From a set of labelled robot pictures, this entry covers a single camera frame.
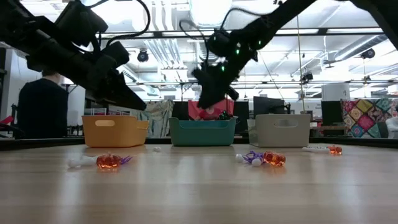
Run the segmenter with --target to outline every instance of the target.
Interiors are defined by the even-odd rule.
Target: patchwork quilt
[[[388,98],[342,101],[343,119],[354,138],[380,138],[378,122],[397,116],[397,101]]]

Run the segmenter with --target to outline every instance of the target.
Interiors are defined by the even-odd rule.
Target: orange bin
[[[149,121],[135,116],[83,116],[86,145],[89,147],[133,147],[145,143]]]

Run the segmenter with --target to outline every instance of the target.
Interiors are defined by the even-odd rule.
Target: table surface
[[[395,149],[276,149],[285,167],[255,168],[234,158],[253,146],[153,147],[0,152],[0,223],[398,223]],[[134,159],[67,167],[108,151]]]

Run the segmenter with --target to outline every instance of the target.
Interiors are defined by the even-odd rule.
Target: orange candy
[[[262,155],[262,160],[273,166],[283,166],[286,162],[286,157],[282,154],[266,151]]]
[[[329,153],[333,154],[333,155],[341,155],[343,153],[343,148],[341,148],[340,146],[328,146],[329,149]]]
[[[120,166],[120,156],[111,155],[102,155],[98,156],[96,164],[101,169],[109,169],[116,168]]]

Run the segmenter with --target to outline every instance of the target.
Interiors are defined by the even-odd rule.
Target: white bin
[[[305,147],[310,138],[309,114],[262,114],[248,120],[250,144],[257,147]]]

